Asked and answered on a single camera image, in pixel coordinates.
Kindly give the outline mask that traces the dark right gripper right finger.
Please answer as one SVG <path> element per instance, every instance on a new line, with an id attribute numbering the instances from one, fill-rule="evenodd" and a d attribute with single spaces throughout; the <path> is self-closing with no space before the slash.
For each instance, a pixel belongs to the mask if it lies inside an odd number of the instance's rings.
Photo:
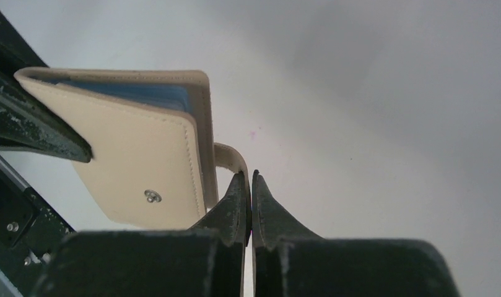
<path id="1" fill-rule="evenodd" d="M 418 239 L 323 238 L 253 173 L 255 296 L 458 296 L 443 256 Z"/>

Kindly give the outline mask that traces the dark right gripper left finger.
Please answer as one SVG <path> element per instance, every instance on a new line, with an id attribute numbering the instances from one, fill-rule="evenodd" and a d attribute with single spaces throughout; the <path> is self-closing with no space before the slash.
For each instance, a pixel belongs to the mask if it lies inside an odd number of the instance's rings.
<path id="1" fill-rule="evenodd" d="M 186 230 L 88 231 L 65 237 L 33 296 L 242 296 L 250 234 L 245 173 Z"/>

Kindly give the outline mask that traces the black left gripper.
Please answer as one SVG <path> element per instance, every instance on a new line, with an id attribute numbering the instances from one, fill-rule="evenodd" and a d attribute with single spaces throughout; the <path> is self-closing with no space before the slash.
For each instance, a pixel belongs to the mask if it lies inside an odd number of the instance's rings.
<path id="1" fill-rule="evenodd" d="M 0 296 L 30 296 L 72 227 L 3 159 L 33 152 L 88 163 L 90 145 L 27 93 L 14 73 L 43 61 L 0 11 Z"/>

